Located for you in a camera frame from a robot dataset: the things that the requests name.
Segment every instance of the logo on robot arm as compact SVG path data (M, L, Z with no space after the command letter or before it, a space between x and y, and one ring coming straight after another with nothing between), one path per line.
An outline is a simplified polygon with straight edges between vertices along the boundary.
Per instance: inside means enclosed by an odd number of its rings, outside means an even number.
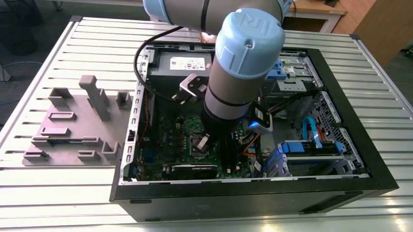
M241 21L241 26L246 29L254 30L264 35L269 34L270 31L270 23L262 18L256 18L249 13L245 13L244 19Z

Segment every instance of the slatted metal surface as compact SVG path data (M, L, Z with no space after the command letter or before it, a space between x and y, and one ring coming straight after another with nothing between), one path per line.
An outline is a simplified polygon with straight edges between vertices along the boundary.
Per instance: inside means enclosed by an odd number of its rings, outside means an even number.
M36 168L22 165L23 152L46 116L54 87L86 94L78 81L98 77L98 87L134 91L133 56L150 36L173 28L161 22L83 18L71 22L32 85L0 132L0 228L47 231L409 231L413 228L413 120L411 105L363 45L347 35L292 31L285 46L321 50L367 127L400 189L360 200L324 215L289 215L202 222L137 224L109 203L114 168ZM198 42L186 29L162 38Z

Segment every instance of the gray 3d-printed holder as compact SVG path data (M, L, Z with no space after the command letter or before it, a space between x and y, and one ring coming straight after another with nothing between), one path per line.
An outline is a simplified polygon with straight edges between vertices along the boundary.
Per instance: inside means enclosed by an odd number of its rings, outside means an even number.
M131 96L107 96L97 77L85 75L79 85L89 95L54 88L40 129L24 154L23 165L115 165L122 152L131 112Z

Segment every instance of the sticker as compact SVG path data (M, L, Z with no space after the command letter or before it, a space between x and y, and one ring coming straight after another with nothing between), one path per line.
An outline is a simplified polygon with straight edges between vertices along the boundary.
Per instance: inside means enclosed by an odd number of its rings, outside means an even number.
M261 164L258 163L258 161L256 161L254 167L256 167L256 169L258 170L258 172L261 172Z
M173 57L171 70L206 70L206 59L202 57Z
M284 67L282 69L284 69L284 72L286 72L286 73L294 73L293 68Z
M261 110L257 109L257 108L256 108L256 115L257 115L257 117L258 117L261 120L264 120L264 113L262 113Z

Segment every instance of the motherboard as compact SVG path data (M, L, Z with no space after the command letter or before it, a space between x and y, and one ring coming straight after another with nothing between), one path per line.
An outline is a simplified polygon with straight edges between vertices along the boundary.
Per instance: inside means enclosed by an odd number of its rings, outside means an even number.
M250 159L241 157L241 152L237 168L230 170L222 166L222 157L218 152L220 143L205 154L193 147L191 140L199 136L202 131L203 125L199 116L162 116L159 118L158 131L150 139L151 142L145 141L142 149L138 149L135 154L139 180L185 179L182 176L173 176L173 168L179 168L183 173L189 170L190 173L197 167L212 169L217 173L216 179L249 178L252 176ZM245 136L241 125L232 135L234 142L241 146Z

